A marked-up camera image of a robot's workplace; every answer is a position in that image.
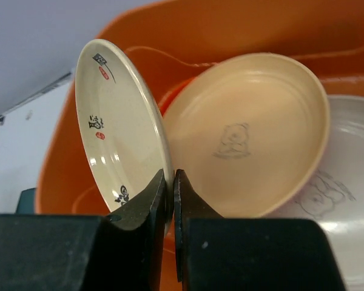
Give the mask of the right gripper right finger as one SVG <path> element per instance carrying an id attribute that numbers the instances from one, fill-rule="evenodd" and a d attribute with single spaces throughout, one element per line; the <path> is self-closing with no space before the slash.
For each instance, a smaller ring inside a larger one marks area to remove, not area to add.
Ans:
<path id="1" fill-rule="evenodd" d="M 175 257 L 184 290 L 344 290 L 330 243 L 309 219 L 223 218 L 184 170 L 174 180 Z"/>

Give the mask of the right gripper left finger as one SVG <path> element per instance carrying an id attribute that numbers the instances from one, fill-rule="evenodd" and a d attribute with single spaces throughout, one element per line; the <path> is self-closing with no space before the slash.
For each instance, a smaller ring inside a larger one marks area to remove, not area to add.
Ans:
<path id="1" fill-rule="evenodd" d="M 166 181 L 107 216 L 0 214 L 0 290 L 158 290 Z"/>

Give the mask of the teal square plate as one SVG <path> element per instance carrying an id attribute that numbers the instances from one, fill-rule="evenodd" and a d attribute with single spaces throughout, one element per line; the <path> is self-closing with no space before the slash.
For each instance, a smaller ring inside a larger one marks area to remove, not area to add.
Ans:
<path id="1" fill-rule="evenodd" d="M 35 214 L 35 188 L 23 190 L 19 196 L 16 214 Z"/>

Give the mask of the small beige patterned plate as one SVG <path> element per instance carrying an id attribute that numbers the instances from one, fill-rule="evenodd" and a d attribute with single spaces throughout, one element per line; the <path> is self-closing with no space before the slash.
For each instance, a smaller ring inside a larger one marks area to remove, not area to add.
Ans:
<path id="1" fill-rule="evenodd" d="M 162 170 L 174 181 L 160 110 L 144 79 L 115 44 L 94 39 L 82 49 L 75 75 L 79 131 L 106 206 L 125 206 Z"/>

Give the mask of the yellow round plate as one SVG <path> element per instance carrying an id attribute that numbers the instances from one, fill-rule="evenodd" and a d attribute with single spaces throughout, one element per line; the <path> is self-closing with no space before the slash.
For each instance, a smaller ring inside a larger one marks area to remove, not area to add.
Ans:
<path id="1" fill-rule="evenodd" d="M 225 218 L 267 215 L 309 181 L 331 123 L 318 77 L 273 53 L 223 61 L 194 78 L 163 116 L 172 161 Z"/>

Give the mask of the cream round plate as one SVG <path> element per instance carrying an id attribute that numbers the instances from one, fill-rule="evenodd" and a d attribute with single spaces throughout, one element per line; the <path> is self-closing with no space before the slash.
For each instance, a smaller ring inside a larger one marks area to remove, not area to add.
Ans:
<path id="1" fill-rule="evenodd" d="M 289 207 L 271 218 L 317 221 L 329 239 L 348 290 L 364 290 L 364 97 L 329 95 L 331 132 L 314 185 L 315 211 Z"/>

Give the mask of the small orange plate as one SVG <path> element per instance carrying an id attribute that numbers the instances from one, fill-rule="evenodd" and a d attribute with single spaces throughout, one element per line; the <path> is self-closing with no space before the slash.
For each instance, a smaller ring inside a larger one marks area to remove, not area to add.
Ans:
<path id="1" fill-rule="evenodd" d="M 191 83 L 195 77 L 191 77 L 186 79 L 173 88 L 171 88 L 158 102 L 158 108 L 160 110 L 161 115 L 163 116 L 167 111 L 168 107 L 174 101 L 174 99 L 178 96 L 178 94 L 184 89 L 189 83 Z"/>

